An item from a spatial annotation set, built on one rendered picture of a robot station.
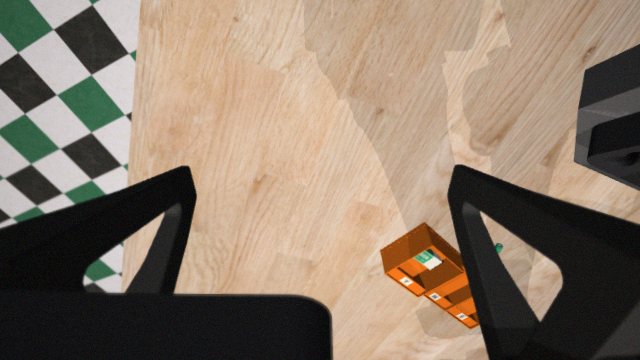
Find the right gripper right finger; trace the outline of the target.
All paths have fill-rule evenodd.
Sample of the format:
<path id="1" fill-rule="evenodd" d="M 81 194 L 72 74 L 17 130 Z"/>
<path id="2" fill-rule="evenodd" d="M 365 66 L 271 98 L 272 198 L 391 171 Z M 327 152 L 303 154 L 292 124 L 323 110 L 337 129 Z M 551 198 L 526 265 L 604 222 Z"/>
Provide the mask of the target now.
<path id="1" fill-rule="evenodd" d="M 489 360 L 640 359 L 640 224 L 462 164 L 447 197 Z M 559 267 L 541 322 L 480 211 Z"/>

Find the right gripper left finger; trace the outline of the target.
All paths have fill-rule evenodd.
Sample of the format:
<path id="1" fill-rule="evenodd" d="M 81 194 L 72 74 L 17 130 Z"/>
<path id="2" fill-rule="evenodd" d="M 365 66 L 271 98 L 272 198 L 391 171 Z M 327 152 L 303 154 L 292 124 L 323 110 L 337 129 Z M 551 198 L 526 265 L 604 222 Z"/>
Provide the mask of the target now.
<path id="1" fill-rule="evenodd" d="M 0 290 L 86 292 L 87 268 L 164 213 L 124 293 L 174 293 L 197 193 L 189 166 L 0 228 Z"/>

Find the orange open bin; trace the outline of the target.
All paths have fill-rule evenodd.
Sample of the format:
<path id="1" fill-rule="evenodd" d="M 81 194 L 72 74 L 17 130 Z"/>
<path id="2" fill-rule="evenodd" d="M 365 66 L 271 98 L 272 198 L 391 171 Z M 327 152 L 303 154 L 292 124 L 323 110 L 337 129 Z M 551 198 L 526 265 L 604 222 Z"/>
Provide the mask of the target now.
<path id="1" fill-rule="evenodd" d="M 431 270 L 413 259 L 429 248 L 442 260 Z M 479 326 L 461 254 L 425 222 L 380 253 L 389 278 L 416 297 L 425 296 L 470 330 Z"/>

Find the green and white eraser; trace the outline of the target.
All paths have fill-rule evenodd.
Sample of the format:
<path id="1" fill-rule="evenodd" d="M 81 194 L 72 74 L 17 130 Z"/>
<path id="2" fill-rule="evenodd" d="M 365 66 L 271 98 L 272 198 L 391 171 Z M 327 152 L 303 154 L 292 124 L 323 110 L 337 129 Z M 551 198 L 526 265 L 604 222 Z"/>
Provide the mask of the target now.
<path id="1" fill-rule="evenodd" d="M 440 256 L 430 248 L 414 257 L 414 259 L 430 270 L 442 263 Z"/>

